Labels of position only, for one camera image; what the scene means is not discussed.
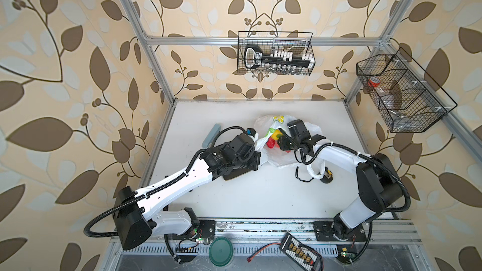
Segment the white plastic bag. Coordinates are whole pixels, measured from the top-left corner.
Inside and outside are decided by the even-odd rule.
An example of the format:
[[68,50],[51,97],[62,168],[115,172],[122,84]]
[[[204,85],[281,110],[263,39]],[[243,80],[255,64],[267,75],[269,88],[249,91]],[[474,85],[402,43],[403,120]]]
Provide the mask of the white plastic bag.
[[261,164],[278,168],[307,165],[315,155],[315,145],[325,139],[320,127],[291,115],[260,117],[254,129],[259,133],[256,151],[261,153]]

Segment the yellow fake lemon with leaves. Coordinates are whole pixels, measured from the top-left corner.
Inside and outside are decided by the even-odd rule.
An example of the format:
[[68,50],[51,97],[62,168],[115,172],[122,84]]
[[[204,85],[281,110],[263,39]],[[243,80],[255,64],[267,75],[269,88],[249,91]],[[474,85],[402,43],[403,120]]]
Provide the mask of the yellow fake lemon with leaves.
[[280,129],[275,129],[273,130],[272,134],[270,135],[270,139],[274,141],[278,141],[281,136],[283,136],[284,133]]

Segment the red fake strawberry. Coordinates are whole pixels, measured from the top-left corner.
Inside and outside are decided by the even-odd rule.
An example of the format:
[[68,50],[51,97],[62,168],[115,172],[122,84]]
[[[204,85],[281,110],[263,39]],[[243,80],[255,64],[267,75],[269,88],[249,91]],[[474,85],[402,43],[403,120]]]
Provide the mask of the red fake strawberry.
[[277,140],[269,137],[267,142],[266,142],[266,146],[269,148],[269,149],[274,149],[274,148],[279,148],[279,145],[277,143]]

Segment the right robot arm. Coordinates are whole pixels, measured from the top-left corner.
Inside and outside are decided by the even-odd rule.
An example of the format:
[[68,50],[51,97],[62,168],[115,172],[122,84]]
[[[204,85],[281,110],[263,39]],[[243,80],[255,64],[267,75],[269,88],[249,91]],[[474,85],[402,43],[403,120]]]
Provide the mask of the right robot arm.
[[370,156],[338,143],[323,143],[325,137],[311,135],[302,120],[287,124],[288,132],[275,130],[272,135],[280,150],[294,151],[297,162],[311,169],[315,161],[338,165],[356,175],[358,196],[333,218],[333,236],[349,239],[355,228],[385,212],[405,212],[411,199],[407,187],[383,154]]

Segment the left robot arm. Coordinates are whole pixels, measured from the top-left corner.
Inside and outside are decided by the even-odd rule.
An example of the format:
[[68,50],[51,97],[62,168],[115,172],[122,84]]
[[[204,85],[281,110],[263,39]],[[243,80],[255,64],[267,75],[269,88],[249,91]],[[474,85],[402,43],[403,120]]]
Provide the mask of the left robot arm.
[[164,207],[191,190],[234,171],[256,171],[261,153],[256,149],[258,134],[248,128],[231,141],[198,150],[187,167],[157,183],[132,190],[125,187],[117,195],[114,208],[84,228],[91,238],[118,237],[124,250],[140,246],[154,235],[193,233],[199,221],[191,208],[164,212]]

